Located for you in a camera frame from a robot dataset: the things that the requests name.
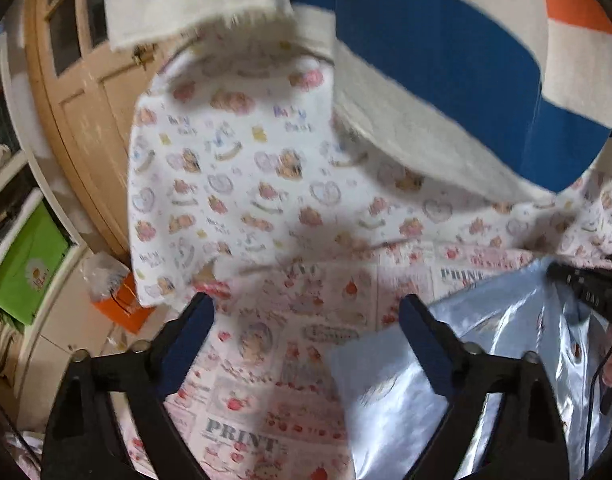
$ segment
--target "green box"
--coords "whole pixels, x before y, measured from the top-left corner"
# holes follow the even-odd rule
[[[0,265],[0,308],[32,324],[67,251],[68,242],[40,202]]]

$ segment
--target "orange box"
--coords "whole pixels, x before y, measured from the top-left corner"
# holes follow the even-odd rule
[[[93,305],[107,318],[124,327],[128,332],[136,334],[155,308],[142,307],[137,301],[135,290],[135,277],[132,272],[129,272],[116,294],[107,300],[93,303]]]

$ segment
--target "wooden door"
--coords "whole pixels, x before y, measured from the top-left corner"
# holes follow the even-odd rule
[[[129,251],[126,172],[137,97],[163,54],[111,52],[104,0],[26,0],[26,54],[42,125],[113,252]]]

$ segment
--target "blue and white striped fabric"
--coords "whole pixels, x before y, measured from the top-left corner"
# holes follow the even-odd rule
[[[106,0],[106,9],[114,47],[292,13],[298,41],[334,60],[342,120],[412,170],[497,202],[546,199],[593,163],[612,174],[612,24],[595,0]]]

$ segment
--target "orange stripe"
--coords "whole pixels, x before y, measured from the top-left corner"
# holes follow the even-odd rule
[[[612,22],[597,0],[546,0],[548,18],[612,34]]]

